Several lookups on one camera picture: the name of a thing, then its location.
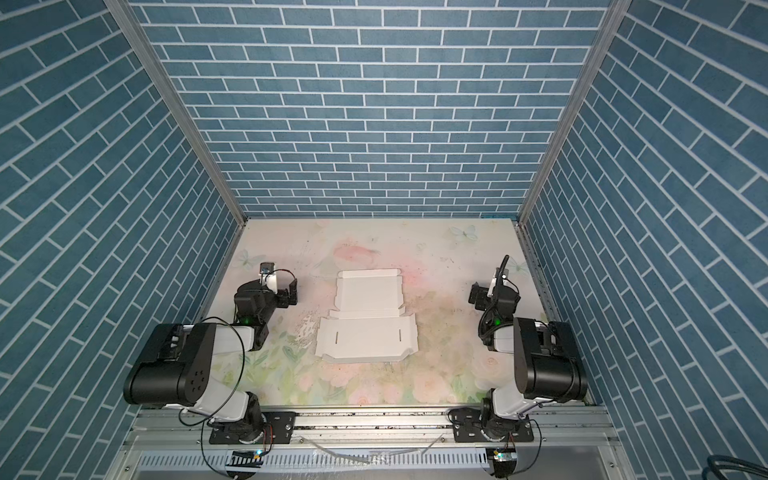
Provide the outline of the white paper box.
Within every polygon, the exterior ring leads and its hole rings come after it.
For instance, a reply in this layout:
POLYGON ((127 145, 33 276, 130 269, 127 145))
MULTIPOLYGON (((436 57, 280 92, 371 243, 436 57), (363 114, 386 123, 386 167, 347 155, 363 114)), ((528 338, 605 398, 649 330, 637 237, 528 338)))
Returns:
POLYGON ((315 355, 335 364, 400 362, 416 353, 416 318, 399 269, 341 271, 334 308, 319 323, 315 355))

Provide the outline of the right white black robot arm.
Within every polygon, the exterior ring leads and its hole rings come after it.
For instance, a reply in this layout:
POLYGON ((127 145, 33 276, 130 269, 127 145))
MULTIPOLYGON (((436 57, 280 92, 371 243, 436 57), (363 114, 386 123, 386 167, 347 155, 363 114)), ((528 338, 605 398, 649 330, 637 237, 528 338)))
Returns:
POLYGON ((528 414, 545 405, 582 401, 588 375, 571 326, 518 317, 519 291, 506 278, 473 284, 468 302, 482 312, 477 334, 491 352, 513 357, 514 381, 492 388, 476 426, 491 441, 517 440, 528 414))

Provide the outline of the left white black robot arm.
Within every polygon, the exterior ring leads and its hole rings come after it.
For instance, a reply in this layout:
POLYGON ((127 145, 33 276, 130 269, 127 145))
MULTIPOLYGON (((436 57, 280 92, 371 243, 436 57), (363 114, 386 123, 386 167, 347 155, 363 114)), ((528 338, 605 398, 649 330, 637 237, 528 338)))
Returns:
POLYGON ((232 321, 209 316, 194 325, 155 327, 124 382, 125 401, 199 415, 225 444, 269 444, 271 427, 256 394, 224 385, 212 377, 211 367, 216 356, 239 353, 241 380, 248 354, 260 350, 267 339, 274 312, 298 303, 298 280, 292 277, 280 289, 280 272, 263 273, 238 287, 232 321))

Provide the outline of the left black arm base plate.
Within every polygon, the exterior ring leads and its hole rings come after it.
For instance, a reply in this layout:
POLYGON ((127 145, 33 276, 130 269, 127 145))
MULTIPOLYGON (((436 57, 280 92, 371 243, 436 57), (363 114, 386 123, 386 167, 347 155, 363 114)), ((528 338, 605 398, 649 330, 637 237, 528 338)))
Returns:
POLYGON ((296 418, 297 413, 293 411, 267 411, 255 419, 246 416, 236 422, 212 422, 208 442, 235 446, 289 444, 296 418))

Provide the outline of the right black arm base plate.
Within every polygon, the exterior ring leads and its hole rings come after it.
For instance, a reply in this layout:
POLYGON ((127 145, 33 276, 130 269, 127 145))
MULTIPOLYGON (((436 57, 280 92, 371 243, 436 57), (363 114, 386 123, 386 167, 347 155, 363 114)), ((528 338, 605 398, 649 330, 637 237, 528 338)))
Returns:
POLYGON ((531 424, 523 420, 503 419, 480 409, 462 407, 447 412, 457 443, 507 442, 534 440, 531 424))

